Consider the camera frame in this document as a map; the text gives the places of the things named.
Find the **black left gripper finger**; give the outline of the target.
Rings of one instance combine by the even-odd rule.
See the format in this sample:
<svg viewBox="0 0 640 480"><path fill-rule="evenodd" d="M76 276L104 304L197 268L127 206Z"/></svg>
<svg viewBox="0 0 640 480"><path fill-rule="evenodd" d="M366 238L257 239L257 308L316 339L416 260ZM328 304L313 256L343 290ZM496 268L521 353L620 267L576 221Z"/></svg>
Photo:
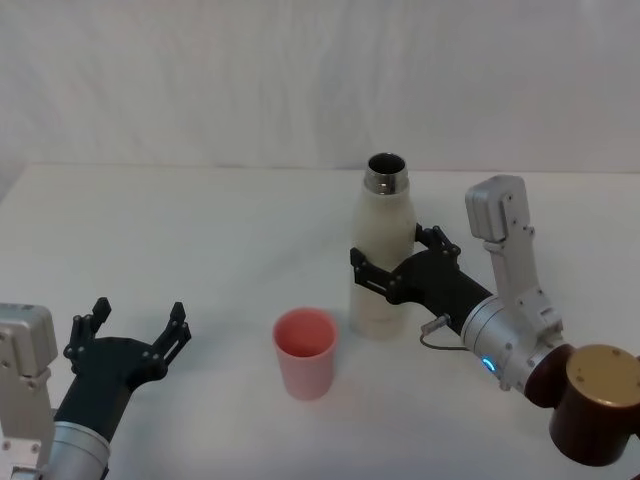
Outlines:
<svg viewBox="0 0 640 480"><path fill-rule="evenodd" d="M191 340L182 302L175 302L164 331L143 353L145 376L165 376L169 365Z"/></svg>
<svg viewBox="0 0 640 480"><path fill-rule="evenodd" d="M80 357L96 337L100 327L106 322L111 313L111 305L106 297L100 297L94 304L92 311L86 315L75 315L69 342L63 350L63 355L71 362L71 371L78 372Z"/></svg>

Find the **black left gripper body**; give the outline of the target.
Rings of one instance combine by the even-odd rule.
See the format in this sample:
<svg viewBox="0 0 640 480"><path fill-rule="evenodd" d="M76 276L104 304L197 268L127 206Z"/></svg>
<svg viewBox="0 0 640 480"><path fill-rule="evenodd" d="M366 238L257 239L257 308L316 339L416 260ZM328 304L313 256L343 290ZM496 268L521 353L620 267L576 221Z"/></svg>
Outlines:
<svg viewBox="0 0 640 480"><path fill-rule="evenodd" d="M75 378L54 420L86 427L107 441L113 439L134 391L168 372L162 353L128 338L71 342L63 354Z"/></svg>

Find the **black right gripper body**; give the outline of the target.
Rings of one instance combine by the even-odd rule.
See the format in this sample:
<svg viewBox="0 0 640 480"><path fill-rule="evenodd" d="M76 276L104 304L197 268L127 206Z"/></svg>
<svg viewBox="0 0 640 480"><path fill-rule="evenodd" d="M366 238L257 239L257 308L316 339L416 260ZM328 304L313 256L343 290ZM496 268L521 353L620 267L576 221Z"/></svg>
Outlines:
<svg viewBox="0 0 640 480"><path fill-rule="evenodd" d="M416 303L436 317L447 315L449 328L460 334L467 317L492 293L460 270L456 257L424 250L392 273L388 302Z"/></svg>

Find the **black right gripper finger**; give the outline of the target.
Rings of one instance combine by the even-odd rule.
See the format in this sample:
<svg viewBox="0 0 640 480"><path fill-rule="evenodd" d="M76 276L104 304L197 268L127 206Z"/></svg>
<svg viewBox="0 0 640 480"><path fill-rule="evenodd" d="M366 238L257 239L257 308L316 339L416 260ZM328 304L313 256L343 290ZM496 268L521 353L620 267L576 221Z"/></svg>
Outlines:
<svg viewBox="0 0 640 480"><path fill-rule="evenodd" d="M435 252L443 258L449 259L454 264L461 253L461 249L452 243L444 231L437 225L425 228L420 224L416 225L415 241L422 244L428 251Z"/></svg>
<svg viewBox="0 0 640 480"><path fill-rule="evenodd" d="M350 249L350 264L357 285L382 296L389 304L402 303L398 280L391 272L372 264L356 247Z"/></svg>

